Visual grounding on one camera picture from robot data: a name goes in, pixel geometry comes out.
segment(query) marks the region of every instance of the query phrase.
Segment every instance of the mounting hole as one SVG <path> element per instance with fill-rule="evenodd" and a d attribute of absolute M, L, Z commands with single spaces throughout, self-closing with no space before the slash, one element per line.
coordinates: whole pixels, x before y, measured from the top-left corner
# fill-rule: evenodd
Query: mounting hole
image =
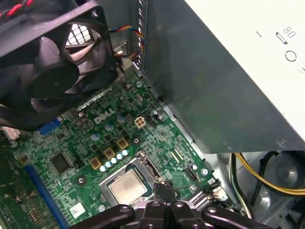
<path fill-rule="evenodd" d="M 99 17 L 99 13 L 97 12 L 97 10 L 93 10 L 91 13 L 92 17 L 94 18 L 98 18 Z"/>

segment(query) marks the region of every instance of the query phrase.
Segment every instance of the colored wires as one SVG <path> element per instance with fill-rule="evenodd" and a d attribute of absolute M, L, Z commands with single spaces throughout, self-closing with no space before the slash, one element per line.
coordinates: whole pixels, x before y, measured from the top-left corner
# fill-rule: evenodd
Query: colored wires
<path fill-rule="evenodd" d="M 255 220 L 255 214 L 253 212 L 253 209 L 250 206 L 246 196 L 244 195 L 244 193 L 243 193 L 242 189 L 240 188 L 238 181 L 237 181 L 236 156 L 234 154 L 230 154 L 229 180 L 233 186 L 233 189 L 237 195 L 239 202 L 241 203 L 243 209 L 246 212 L 247 217 Z"/>
<path fill-rule="evenodd" d="M 264 178 L 262 178 L 260 175 L 258 175 L 247 163 L 247 161 L 244 159 L 243 155 L 241 153 L 235 153 L 238 160 L 242 163 L 242 165 L 259 181 L 261 182 L 265 187 L 279 193 L 285 196 L 305 196 L 305 188 L 300 189 L 290 189 L 290 188 L 284 188 L 279 187 L 274 184 L 271 184 Z"/>
<path fill-rule="evenodd" d="M 16 14 L 18 11 L 21 11 L 24 7 L 30 6 L 33 2 L 34 0 L 24 0 L 21 4 L 17 4 L 13 8 L 5 10 L 4 12 L 0 13 L 0 20 L 5 17 Z"/>
<path fill-rule="evenodd" d="M 144 39 L 142 33 L 140 31 L 138 31 L 137 29 L 135 29 L 134 27 L 132 27 L 131 25 L 124 25 L 124 26 L 121 26 L 119 28 L 109 29 L 109 33 L 121 32 L 123 30 L 133 31 L 139 37 L 139 40 L 140 40 L 139 46 L 140 46 L 140 48 L 138 49 L 137 52 L 135 52 L 135 53 L 133 53 L 131 55 L 124 55 L 124 54 L 115 53 L 114 56 L 132 59 L 132 58 L 138 56 L 141 52 L 144 51 L 144 48 L 145 48 L 145 39 Z"/>

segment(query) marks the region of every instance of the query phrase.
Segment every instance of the screw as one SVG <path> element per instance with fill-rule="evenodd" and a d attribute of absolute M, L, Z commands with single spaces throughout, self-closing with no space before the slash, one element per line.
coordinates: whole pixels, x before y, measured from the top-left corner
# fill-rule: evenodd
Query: screw
<path fill-rule="evenodd" d="M 103 212 L 106 210 L 106 207 L 103 204 L 101 204 L 101 205 L 99 205 L 99 207 L 97 209 L 99 212 Z"/>
<path fill-rule="evenodd" d="M 217 212 L 216 208 L 214 208 L 214 207 L 209 207 L 208 211 L 211 212 L 211 213 Z"/>
<path fill-rule="evenodd" d="M 136 85 L 137 87 L 142 87 L 143 83 L 142 83 L 141 81 L 137 81 L 137 82 L 135 83 L 135 85 Z"/>
<path fill-rule="evenodd" d="M 182 202 L 177 202 L 177 203 L 175 203 L 175 205 L 176 205 L 177 207 L 181 208 L 181 207 L 183 206 L 183 203 L 182 203 Z"/>
<path fill-rule="evenodd" d="M 208 173 L 209 173 L 209 170 L 207 170 L 206 168 L 203 168 L 203 169 L 201 170 L 201 174 L 202 174 L 203 176 L 208 175 Z"/>
<path fill-rule="evenodd" d="M 96 10 L 92 11 L 91 15 L 94 18 L 98 18 L 99 17 L 99 14 L 98 14 L 98 12 Z"/>
<path fill-rule="evenodd" d="M 157 207 L 157 206 L 160 206 L 160 204 L 158 202 L 153 202 L 152 206 Z"/>
<path fill-rule="evenodd" d="M 10 140 L 10 146 L 11 146 L 12 148 L 15 148 L 15 147 L 17 146 L 17 142 L 14 141 L 14 140 Z"/>
<path fill-rule="evenodd" d="M 277 140 L 277 143 L 283 148 L 288 147 L 288 142 L 285 139 L 280 138 L 280 139 Z"/>
<path fill-rule="evenodd" d="M 121 208 L 121 210 L 120 210 L 120 212 L 127 212 L 127 211 L 129 211 L 129 209 L 128 209 L 127 207 L 123 207 L 123 208 Z"/>

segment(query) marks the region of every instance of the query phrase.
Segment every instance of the fan cable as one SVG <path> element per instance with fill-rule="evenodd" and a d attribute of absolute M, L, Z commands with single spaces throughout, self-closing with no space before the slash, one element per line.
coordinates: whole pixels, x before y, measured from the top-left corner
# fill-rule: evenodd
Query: fan cable
<path fill-rule="evenodd" d="M 0 13 L 0 20 L 5 18 L 6 16 L 12 16 L 18 11 L 22 10 L 26 6 L 30 6 L 34 0 L 24 0 L 22 3 L 15 5 L 13 8 L 5 10 L 4 12 Z"/>

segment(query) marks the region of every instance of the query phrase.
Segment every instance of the label sticker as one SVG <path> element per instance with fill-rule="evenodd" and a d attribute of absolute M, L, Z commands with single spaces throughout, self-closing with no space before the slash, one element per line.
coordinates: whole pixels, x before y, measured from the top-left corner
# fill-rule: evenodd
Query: label sticker
<path fill-rule="evenodd" d="M 76 219 L 78 216 L 80 216 L 82 213 L 84 213 L 86 210 L 82 206 L 81 203 L 78 203 L 74 205 L 72 208 L 70 208 L 70 212 L 72 213 L 73 217 Z"/>

